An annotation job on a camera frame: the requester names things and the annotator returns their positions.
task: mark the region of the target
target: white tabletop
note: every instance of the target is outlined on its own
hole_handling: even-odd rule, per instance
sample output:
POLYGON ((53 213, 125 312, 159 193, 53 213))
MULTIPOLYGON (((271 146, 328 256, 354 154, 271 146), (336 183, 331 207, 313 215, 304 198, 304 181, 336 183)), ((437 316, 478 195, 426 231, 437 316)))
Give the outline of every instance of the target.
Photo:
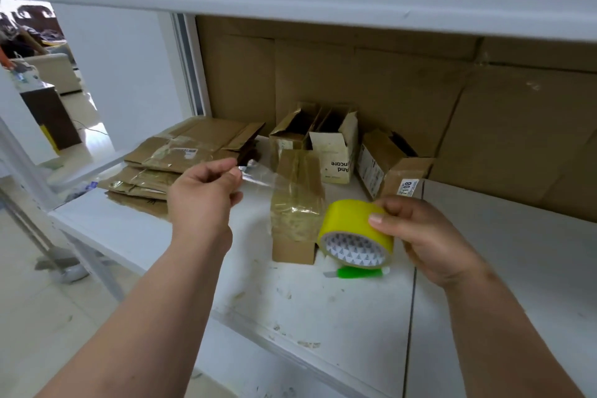
MULTIPOLYGON (((426 181, 437 206, 495 267, 584 394, 597 396, 597 224, 426 181)), ((407 398, 464 397, 443 291, 417 274, 407 398)))
MULTIPOLYGON (((348 396, 401 397, 414 276, 403 250, 382 279, 327 279, 323 273, 338 265, 321 253, 314 266, 274 263, 271 193, 251 183, 242 191, 211 316, 348 396)), ((365 196, 353 177, 349 185, 326 185, 326 198, 365 196)), ((170 240, 168 222, 118 205, 103 190, 51 215, 70 235, 141 274, 170 240)))

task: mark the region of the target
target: tape roll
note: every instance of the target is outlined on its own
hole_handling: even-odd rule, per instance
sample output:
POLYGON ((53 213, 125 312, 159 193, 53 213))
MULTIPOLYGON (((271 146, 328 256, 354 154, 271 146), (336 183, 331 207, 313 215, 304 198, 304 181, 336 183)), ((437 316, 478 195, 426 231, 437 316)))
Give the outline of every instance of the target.
POLYGON ((325 213, 317 243, 328 255, 349 266, 377 269, 394 250, 394 238, 369 225, 371 213, 383 208, 361 200, 338 200, 325 213))

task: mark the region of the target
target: hand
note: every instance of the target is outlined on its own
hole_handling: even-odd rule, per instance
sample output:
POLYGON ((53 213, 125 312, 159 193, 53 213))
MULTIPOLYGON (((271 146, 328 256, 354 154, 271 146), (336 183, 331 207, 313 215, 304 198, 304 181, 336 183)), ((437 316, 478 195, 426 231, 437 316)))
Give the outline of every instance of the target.
POLYGON ((464 236, 426 201, 391 196, 376 204, 389 214, 372 214, 369 224, 402 239, 408 257, 436 285, 446 288, 471 274, 490 271, 464 236))
POLYGON ((236 159, 228 158, 191 167, 168 190, 172 244, 221 253, 232 245, 230 209, 243 199, 237 189, 243 181, 236 159))

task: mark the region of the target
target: green utility knife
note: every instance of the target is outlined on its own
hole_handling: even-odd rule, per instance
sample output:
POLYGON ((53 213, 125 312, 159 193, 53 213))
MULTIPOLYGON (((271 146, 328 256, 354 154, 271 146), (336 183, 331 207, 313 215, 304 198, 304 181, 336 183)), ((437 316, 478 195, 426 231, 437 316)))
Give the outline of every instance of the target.
POLYGON ((342 266, 336 271, 324 272, 324 275, 329 279, 334 277, 338 277, 339 279, 364 279, 366 277, 382 277, 388 272, 390 272, 390 268, 388 267, 381 269, 361 269, 353 266, 342 266))

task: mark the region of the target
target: cardboard wall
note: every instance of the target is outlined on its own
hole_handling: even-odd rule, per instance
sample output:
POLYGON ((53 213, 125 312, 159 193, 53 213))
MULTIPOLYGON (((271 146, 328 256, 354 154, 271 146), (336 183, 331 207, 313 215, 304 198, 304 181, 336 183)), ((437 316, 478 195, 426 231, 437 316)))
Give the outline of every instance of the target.
POLYGON ((597 221, 597 44, 198 16, 213 115, 350 103, 430 178, 597 221))

